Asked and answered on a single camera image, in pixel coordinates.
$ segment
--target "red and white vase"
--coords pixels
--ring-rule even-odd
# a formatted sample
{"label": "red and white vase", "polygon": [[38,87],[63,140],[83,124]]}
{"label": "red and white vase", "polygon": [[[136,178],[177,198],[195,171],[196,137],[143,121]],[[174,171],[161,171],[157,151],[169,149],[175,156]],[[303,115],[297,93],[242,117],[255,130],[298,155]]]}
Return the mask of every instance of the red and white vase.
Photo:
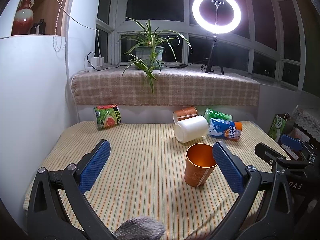
{"label": "red and white vase", "polygon": [[11,35],[28,34],[33,22],[33,6],[35,0],[20,0],[14,16]]}

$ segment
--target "green plant pot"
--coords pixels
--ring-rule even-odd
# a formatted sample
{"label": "green plant pot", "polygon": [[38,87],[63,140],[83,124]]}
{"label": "green plant pot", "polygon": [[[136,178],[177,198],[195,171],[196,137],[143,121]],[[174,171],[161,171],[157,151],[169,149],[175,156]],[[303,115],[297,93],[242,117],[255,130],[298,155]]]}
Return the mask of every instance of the green plant pot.
{"label": "green plant pot", "polygon": [[[156,53],[160,52],[159,55],[156,57],[157,60],[162,61],[162,53],[163,53],[164,47],[156,46]],[[140,46],[135,48],[136,56],[143,60],[143,62],[148,66],[151,67],[149,56],[151,54],[151,47],[149,46]]]}

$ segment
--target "white window frame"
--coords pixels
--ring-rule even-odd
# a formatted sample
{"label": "white window frame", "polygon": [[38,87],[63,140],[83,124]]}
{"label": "white window frame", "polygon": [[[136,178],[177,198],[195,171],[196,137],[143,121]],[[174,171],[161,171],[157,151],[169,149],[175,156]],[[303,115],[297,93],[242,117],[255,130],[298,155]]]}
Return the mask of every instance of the white window frame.
{"label": "white window frame", "polygon": [[[271,49],[268,46],[261,44],[255,40],[255,25],[254,25],[254,14],[253,14],[253,6],[252,0],[246,0],[247,9],[248,9],[248,17],[249,17],[249,31],[250,38],[244,38],[242,36],[233,34],[233,33],[225,33],[219,34],[218,40],[224,43],[228,43],[231,45],[235,45],[237,47],[245,48],[249,50],[249,61],[248,61],[248,71],[242,71],[244,75],[247,75],[248,72],[252,74],[252,76],[257,76],[265,79],[272,79],[274,81],[279,81],[284,83],[284,85],[292,86],[287,84],[282,79],[283,72],[283,62],[288,62],[287,59],[284,59],[284,34],[283,34],[283,24],[282,17],[279,7],[280,0],[271,0],[275,22],[276,22],[276,37],[277,37],[277,50]],[[291,64],[300,65],[300,76],[299,76],[299,84],[298,89],[302,90],[303,81],[304,81],[304,71],[305,71],[305,39],[304,39],[304,31],[301,14],[298,8],[298,4],[296,0],[292,0],[296,9],[299,31],[300,31],[300,41],[301,41],[301,62],[293,62],[290,61]],[[184,21],[167,21],[167,20],[151,20],[151,28],[155,30],[159,27],[159,30],[164,29],[172,29],[177,32],[182,33],[187,38],[189,36],[205,38],[207,36],[207,31],[198,25],[190,25],[190,6],[189,0],[183,0],[184,2]],[[140,28],[133,21],[126,21],[126,8],[127,8],[127,0],[111,0],[110,5],[110,14],[109,14],[109,24],[106,24],[99,19],[97,19],[97,26],[99,28],[103,28],[104,31],[109,33],[108,35],[108,62],[114,65],[117,64],[128,64],[128,62],[121,62],[121,44],[119,42],[121,35],[130,33],[132,31],[139,31]],[[182,62],[184,64],[188,64],[188,45],[185,41],[182,43]],[[269,57],[273,60],[276,60],[276,71],[275,78],[270,78],[267,76],[259,75],[252,73],[253,70],[253,58],[254,53],[257,52],[266,57]]]}

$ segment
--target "white plastic container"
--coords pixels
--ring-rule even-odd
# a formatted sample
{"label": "white plastic container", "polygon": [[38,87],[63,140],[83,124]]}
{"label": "white plastic container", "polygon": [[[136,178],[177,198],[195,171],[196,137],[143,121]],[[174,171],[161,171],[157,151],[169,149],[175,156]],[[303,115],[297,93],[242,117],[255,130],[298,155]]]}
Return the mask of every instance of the white plastic container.
{"label": "white plastic container", "polygon": [[209,126],[207,120],[203,116],[198,115],[177,122],[173,130],[176,139],[179,142],[185,143],[206,135]]}

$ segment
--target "potted plant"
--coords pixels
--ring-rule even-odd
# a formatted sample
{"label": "potted plant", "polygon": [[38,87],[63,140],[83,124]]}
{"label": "potted plant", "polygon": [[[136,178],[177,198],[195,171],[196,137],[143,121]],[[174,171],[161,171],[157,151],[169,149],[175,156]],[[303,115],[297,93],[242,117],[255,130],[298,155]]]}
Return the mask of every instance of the potted plant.
{"label": "potted plant", "polygon": [[[135,19],[132,19],[132,18],[128,18],[128,19],[138,24],[141,27],[142,31],[139,31],[139,32],[135,31],[134,32],[135,35],[126,35],[122,37],[122,39],[127,38],[128,40],[137,42],[136,45],[132,46],[132,48],[130,48],[125,53],[125,55],[131,56],[132,59],[129,60],[131,64],[129,64],[124,69],[123,73],[132,65],[135,65],[136,69],[143,70],[147,74],[145,79],[148,79],[148,82],[151,87],[151,91],[152,93],[154,93],[153,80],[156,80],[156,78],[154,77],[152,72],[157,69],[161,71],[162,53],[164,50],[164,47],[162,47],[161,45],[165,42],[169,45],[176,62],[177,62],[177,58],[173,51],[173,44],[171,40],[178,39],[180,44],[180,39],[179,39],[179,36],[180,36],[183,40],[186,41],[186,43],[191,48],[191,50],[192,50],[192,47],[188,39],[179,32],[172,31],[172,30],[162,30],[158,32],[159,27],[156,28],[155,31],[151,31],[150,20],[146,22],[146,25],[143,25]],[[161,33],[165,33],[165,32],[175,33],[177,34],[177,37],[172,37],[172,38],[162,37]]]}

